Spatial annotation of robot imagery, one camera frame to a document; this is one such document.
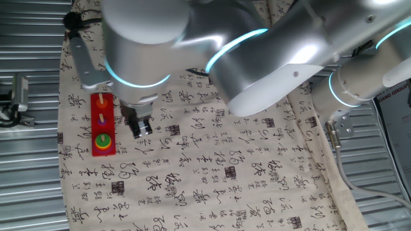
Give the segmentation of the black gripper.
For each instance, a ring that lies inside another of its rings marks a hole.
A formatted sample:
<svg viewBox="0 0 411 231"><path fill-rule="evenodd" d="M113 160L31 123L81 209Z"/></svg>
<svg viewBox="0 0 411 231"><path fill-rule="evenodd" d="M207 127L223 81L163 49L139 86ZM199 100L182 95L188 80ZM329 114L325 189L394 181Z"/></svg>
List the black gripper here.
<svg viewBox="0 0 411 231"><path fill-rule="evenodd" d="M133 138L138 139L142 135L152 134L149 119L152 115L153 103L131 104L126 101L120 102L121 114L129 126Z"/></svg>

